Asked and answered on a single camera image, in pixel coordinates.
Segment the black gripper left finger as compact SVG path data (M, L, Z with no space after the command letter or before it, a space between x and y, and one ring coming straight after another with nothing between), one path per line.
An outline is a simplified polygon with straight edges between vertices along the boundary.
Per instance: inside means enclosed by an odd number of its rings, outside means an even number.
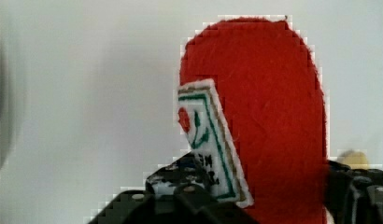
M88 224L259 224L232 202L210 194L209 175L186 154L146 180L144 190L116 196Z

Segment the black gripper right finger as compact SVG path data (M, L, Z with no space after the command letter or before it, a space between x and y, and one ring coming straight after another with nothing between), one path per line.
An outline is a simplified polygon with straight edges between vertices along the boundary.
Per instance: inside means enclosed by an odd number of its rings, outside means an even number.
M324 205L334 224L383 224L383 171L329 161Z

